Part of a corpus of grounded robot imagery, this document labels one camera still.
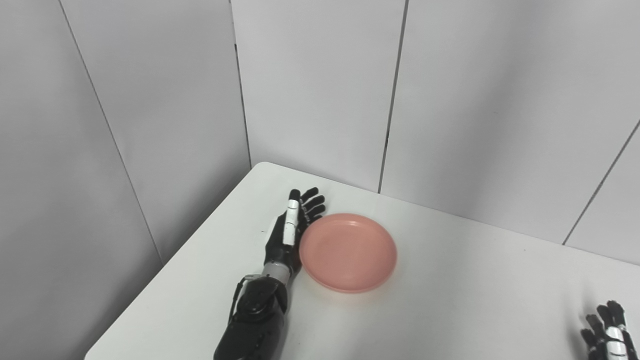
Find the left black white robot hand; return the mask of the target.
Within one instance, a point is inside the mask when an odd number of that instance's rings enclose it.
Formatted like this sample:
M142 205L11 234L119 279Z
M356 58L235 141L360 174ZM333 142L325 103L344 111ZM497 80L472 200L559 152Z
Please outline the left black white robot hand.
M306 230L323 217L326 211L325 196L318 187L304 193L291 189L286 210L278 216L265 246L265 264L285 265L292 276L302 268L300 246Z

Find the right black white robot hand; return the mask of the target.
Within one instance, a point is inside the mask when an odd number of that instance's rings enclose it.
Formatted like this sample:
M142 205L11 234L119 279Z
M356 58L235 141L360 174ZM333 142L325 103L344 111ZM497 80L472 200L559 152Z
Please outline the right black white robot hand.
M586 314L588 328L580 330L588 360L638 360L639 349L629 332L626 310L615 300L596 307L595 314Z

